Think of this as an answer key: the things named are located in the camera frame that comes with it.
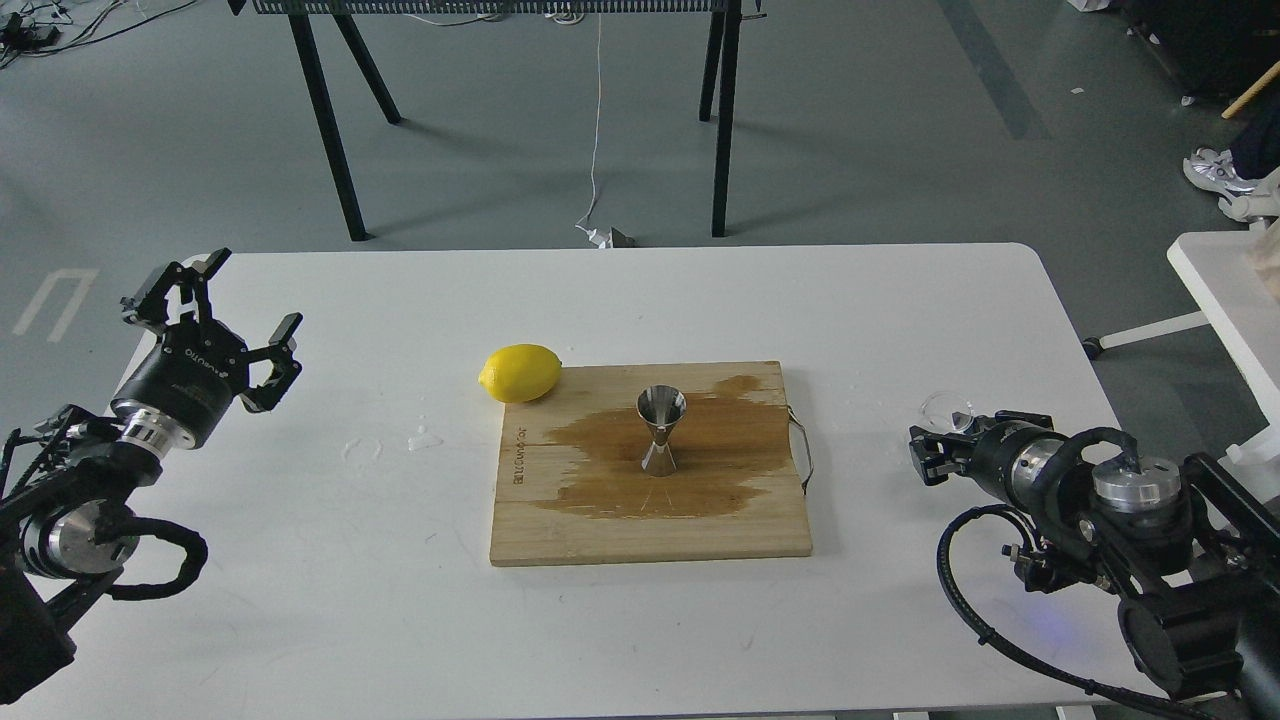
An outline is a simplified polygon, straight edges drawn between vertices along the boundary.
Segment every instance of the wooden cutting board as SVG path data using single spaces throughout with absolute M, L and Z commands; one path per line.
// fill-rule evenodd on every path
M 687 401 L 666 478 L 640 469 L 635 402 L 652 384 Z M 812 555 L 787 418 L 776 361 L 564 368 L 548 395 L 506 406 L 489 561 Z

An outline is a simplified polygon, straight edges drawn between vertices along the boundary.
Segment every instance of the water droplet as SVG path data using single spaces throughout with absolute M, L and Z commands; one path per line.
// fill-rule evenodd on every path
M 374 438 L 353 438 L 342 447 L 343 462 L 361 465 L 375 462 L 383 455 L 383 441 Z
M 419 425 L 417 433 L 408 438 L 410 452 L 444 445 L 444 439 L 436 434 L 426 432 L 426 425 Z

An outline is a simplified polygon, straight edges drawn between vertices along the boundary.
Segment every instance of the white cable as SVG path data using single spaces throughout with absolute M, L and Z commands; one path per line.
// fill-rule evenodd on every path
M 600 200 L 600 188 L 595 184 L 595 159 L 600 152 L 600 109 L 604 105 L 604 63 L 602 60 L 602 47 L 604 46 L 604 14 L 595 15 L 595 142 L 591 146 L 591 205 L 586 209 L 586 214 L 573 225 L 575 228 L 586 233 L 588 240 L 590 240 L 596 246 L 600 242 L 595 241 L 599 233 L 593 228 L 588 229 L 585 225 L 588 220 L 591 219 L 591 213 L 595 211 L 595 204 Z
M 502 14 L 500 13 L 489 13 L 489 14 L 483 14 L 481 13 L 481 14 L 477 14 L 476 17 L 474 17 L 471 19 L 458 20 L 456 23 L 438 23 L 435 20 L 429 20 L 429 19 L 424 18 L 422 15 L 412 15 L 412 14 L 408 14 L 408 13 L 404 13 L 404 17 L 406 18 L 413 18 L 415 20 L 417 20 L 420 23 L 426 23 L 429 26 L 435 26 L 435 27 L 460 27 L 460 26 L 468 26 L 471 23 L 479 23 L 479 22 L 495 23 L 495 22 L 499 22 L 502 19 Z
M 558 26 L 576 26 L 586 18 L 586 13 L 544 13 L 548 20 L 556 20 Z

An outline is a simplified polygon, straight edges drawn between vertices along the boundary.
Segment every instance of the lemon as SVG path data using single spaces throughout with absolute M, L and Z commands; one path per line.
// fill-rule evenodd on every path
M 540 345 L 508 345 L 485 360 L 480 384 L 499 402 L 529 402 L 559 380 L 561 361 Z

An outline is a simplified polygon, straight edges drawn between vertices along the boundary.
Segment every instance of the floor marking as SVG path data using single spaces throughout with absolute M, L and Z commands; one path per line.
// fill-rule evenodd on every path
M 978 79 L 987 88 L 987 95 L 996 105 L 996 111 L 1005 120 L 1005 128 L 1014 140 L 1048 140 L 1048 128 L 1032 105 L 1027 91 L 1014 77 L 1012 68 L 1001 55 L 996 40 L 991 37 L 987 26 L 982 24 L 978 12 L 970 0 L 937 0 L 942 15 L 951 24 L 951 31 L 960 47 L 969 56 Z
M 76 291 L 72 292 L 70 300 L 67 301 L 67 306 L 63 307 L 63 314 L 58 316 L 58 322 L 54 323 L 54 329 L 50 331 L 47 338 L 49 342 L 58 342 L 63 340 L 63 334 L 76 318 L 76 313 L 79 311 L 81 302 L 84 302 L 84 296 L 88 295 L 88 288 L 93 284 L 93 278 L 96 277 L 96 268 L 61 268 L 45 275 L 45 282 L 40 283 L 40 290 L 36 291 L 31 302 L 27 304 L 27 309 L 22 311 L 22 316 L 18 318 L 18 324 L 13 327 L 13 334 L 27 334 L 27 329 L 31 328 L 31 323 L 45 306 L 45 301 L 49 300 L 49 295 L 54 291 L 54 286 L 58 284 L 58 281 L 72 279 L 77 281 Z

